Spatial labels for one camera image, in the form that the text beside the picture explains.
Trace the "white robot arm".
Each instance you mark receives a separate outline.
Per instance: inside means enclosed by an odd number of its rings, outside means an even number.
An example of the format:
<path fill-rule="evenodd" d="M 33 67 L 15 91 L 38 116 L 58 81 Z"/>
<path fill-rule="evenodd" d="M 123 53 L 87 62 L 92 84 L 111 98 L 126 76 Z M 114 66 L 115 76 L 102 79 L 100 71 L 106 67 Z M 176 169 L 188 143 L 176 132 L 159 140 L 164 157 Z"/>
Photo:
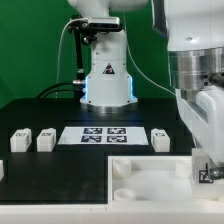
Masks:
<path fill-rule="evenodd" d="M 91 72 L 82 106 L 116 111 L 137 102 L 126 70 L 127 37 L 111 11 L 152 3 L 153 26 L 168 37 L 171 86 L 181 119 L 208 156 L 212 180 L 224 179 L 224 0 L 67 0 L 82 16 Z"/>

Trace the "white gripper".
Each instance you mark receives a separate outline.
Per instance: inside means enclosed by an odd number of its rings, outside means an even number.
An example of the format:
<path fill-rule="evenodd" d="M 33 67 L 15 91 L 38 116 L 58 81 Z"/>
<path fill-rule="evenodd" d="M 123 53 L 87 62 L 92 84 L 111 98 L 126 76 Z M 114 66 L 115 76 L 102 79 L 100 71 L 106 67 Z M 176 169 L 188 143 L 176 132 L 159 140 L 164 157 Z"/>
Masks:
<path fill-rule="evenodd" d="M 181 97 L 176 89 L 180 117 L 201 148 L 216 165 L 224 165 L 224 90 L 209 88 L 196 94 L 194 102 Z M 211 180 L 224 179 L 224 167 L 208 166 Z"/>

